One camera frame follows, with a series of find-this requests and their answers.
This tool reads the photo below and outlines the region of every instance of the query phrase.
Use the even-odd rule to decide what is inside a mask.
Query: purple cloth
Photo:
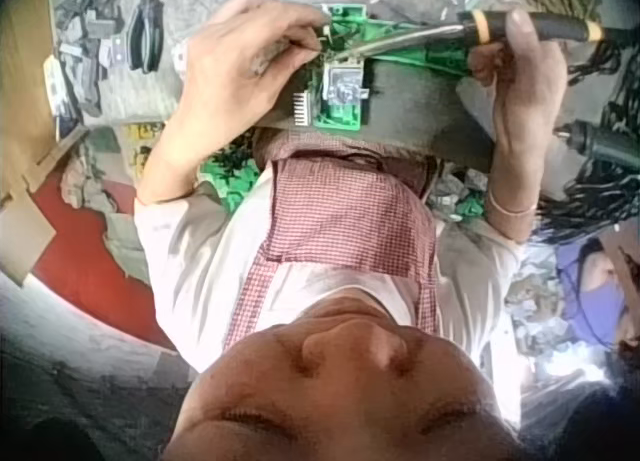
[[[578,302],[578,257],[585,241],[556,248],[560,282],[565,294],[563,317],[571,324],[575,335],[589,344],[613,344],[616,328],[624,309],[624,293],[613,281],[588,293],[581,293]]]

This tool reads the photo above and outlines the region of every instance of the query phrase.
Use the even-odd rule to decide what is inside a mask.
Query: pliers
[[[127,30],[127,61],[144,74],[157,71],[162,56],[162,3],[140,0]]]

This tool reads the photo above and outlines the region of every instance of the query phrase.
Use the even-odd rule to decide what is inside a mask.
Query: yellow band
[[[602,38],[604,38],[602,27],[598,23],[587,21],[587,29],[589,30],[588,41],[602,41]]]
[[[487,44],[491,41],[491,33],[489,32],[489,22],[484,13],[479,9],[471,11],[473,20],[476,22],[476,29],[478,30],[478,43]]]

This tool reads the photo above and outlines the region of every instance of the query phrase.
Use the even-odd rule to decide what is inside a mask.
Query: bracelet
[[[536,201],[533,204],[533,206],[531,206],[528,209],[525,209],[524,211],[509,211],[508,209],[504,209],[502,206],[498,204],[496,199],[493,197],[493,193],[491,192],[491,187],[489,187],[489,189],[487,190],[487,196],[489,198],[489,203],[491,203],[491,205],[494,208],[496,208],[500,213],[504,214],[505,216],[524,216],[526,214],[535,212],[538,207],[538,202]]]

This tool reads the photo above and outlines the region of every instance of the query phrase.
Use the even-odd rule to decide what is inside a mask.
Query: green circuit board
[[[331,15],[331,25],[320,39],[323,55],[310,65],[307,91],[310,96],[311,122],[326,130],[358,131],[362,125],[363,103],[367,86],[363,85],[364,60],[336,62],[332,54],[355,44],[378,39],[393,33],[416,28],[416,25],[370,19],[363,4],[331,4],[323,9]],[[461,78],[468,75],[467,51],[455,43],[437,47],[415,47],[373,56],[370,59],[430,69],[445,76]],[[360,96],[353,87],[361,82]],[[334,95],[335,87],[351,86],[347,99]]]

